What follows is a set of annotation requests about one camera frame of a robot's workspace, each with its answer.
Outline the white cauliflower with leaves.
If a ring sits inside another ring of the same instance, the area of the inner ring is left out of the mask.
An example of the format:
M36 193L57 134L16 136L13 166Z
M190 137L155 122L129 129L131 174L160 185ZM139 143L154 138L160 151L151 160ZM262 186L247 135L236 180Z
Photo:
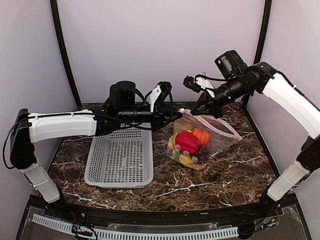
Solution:
M173 149L170 158L179 163L180 162L180 156L181 156L180 151Z

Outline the red bell pepper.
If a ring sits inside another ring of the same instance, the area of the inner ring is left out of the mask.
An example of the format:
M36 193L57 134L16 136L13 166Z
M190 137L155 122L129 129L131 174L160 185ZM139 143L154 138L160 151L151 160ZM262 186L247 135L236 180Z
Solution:
M179 146L182 152L187 151L189 154L194 154L200 148L200 141L191 132L184 130L176 135L175 146Z

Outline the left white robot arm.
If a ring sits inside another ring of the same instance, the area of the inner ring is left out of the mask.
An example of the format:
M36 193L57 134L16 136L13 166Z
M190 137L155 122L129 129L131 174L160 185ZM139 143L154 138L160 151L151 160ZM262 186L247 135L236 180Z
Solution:
M100 137L122 133L128 129L157 131L182 117L177 110L146 112L141 115L112 116L106 111L88 109L60 113L30 113L23 108L4 140L2 157L6 157L6 146L10 144L10 162L4 163L8 170L18 169L38 190L54 215L60 218L73 216L64 195L56 183L41 166L35 143L73 136Z

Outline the yellow squash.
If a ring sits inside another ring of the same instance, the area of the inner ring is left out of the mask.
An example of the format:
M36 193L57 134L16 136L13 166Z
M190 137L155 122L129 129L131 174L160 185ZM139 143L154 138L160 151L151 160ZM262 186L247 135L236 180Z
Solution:
M177 136L177 133L176 134L173 134L170 138L169 138L169 141L168 141L168 148L173 150L176 146L176 136Z
M203 170L207 165L206 163L201 163L201 164L194 163L193 157L191 157L190 155L186 156L184 154L181 154L179 156L178 162L187 168L194 169L197 171Z

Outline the black curved front rail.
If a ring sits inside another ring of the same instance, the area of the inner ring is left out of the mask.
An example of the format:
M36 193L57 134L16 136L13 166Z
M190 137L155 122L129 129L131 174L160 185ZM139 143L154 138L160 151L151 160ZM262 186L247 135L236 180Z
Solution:
M76 223L91 226L107 226L108 224L133 225L169 225L205 224L217 222L219 225L234 224L236 226L252 226L255 220L274 214L273 208L267 208L265 203L251 203L234 207L225 207L193 211L129 211L111 210L99 207L87 207L67 203L65 206L56 204L50 206L40 199L38 207L44 209L50 216L65 220L75 220Z

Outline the white perforated plastic basket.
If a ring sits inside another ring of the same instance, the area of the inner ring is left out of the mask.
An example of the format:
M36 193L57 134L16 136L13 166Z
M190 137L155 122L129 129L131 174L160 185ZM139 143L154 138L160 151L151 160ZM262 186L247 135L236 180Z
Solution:
M150 130L127 128L92 139L84 181L104 189L136 189L154 178Z

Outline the left black frame post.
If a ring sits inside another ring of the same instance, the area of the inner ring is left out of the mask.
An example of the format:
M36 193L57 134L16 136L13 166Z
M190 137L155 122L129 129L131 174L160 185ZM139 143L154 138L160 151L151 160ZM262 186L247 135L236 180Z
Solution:
M57 39L58 48L59 48L60 56L62 59L64 71L65 71L67 81L72 93L72 97L74 99L76 107L79 109L82 106L82 101L80 99L80 95L79 95L76 82L72 73L69 56L67 53L57 0L50 0L50 9L51 9L54 30L56 34L56 39Z

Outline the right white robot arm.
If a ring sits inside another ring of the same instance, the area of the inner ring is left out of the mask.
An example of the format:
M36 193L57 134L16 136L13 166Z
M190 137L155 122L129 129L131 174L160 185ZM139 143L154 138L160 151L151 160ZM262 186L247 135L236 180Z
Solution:
M320 110L287 79L266 62L247 67L237 74L225 74L226 82L215 88L210 78L201 74L187 77L183 84L195 92L202 91L191 113L220 118L222 107L246 94L257 92L286 111L307 133L299 155L283 173L265 189L255 205L255 213L266 217L291 189L297 187L320 167Z

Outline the small orange pumpkin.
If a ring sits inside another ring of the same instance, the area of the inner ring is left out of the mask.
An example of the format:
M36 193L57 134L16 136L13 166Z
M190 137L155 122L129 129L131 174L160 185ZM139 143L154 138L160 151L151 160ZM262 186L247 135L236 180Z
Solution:
M202 146L207 145L211 140L210 134L204 129L195 128L191 133L199 140Z

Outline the clear zip top bag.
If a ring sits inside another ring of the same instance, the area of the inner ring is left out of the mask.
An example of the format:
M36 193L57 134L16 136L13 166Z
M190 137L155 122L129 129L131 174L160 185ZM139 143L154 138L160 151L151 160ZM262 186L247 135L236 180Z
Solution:
M167 144L167 155L183 166L197 171L230 146L242 140L227 122L210 115L192 115L181 108L182 117L173 123L173 135Z

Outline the black frame post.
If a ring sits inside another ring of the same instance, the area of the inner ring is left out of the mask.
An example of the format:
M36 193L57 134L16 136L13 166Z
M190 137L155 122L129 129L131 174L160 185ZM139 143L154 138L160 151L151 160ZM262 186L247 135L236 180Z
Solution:
M257 42L254 60L253 60L254 64L259 63L262 59L263 50L265 47L265 42L266 42L266 37L268 32L270 16L271 16L271 10L272 10L272 0L265 0L258 42Z
M72 97L74 99L76 107L79 109L82 106L82 101L80 99L80 95L79 95L76 82L72 73L69 56L67 53L57 0L50 0L50 9L51 9L54 30L56 34L56 39L57 39L58 48L59 48L60 56L62 59L64 71L65 71L67 81L72 93Z

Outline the dark red grape bunch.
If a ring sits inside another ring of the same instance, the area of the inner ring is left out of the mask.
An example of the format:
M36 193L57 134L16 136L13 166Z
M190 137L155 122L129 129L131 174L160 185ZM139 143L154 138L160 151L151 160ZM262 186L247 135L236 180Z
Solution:
M207 146L201 145L197 152L192 155L191 160L193 161L193 163L201 165L207 162L208 157L209 150Z

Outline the right black frame post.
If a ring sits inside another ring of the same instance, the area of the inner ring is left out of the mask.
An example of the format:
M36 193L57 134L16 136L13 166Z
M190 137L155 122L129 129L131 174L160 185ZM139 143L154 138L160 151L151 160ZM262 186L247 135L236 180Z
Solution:
M266 37L268 32L270 16L271 16L271 10L272 10L272 0L265 0L258 42L257 42L254 60L253 60L254 64L259 63L262 59L263 50L265 47L265 42L266 42Z

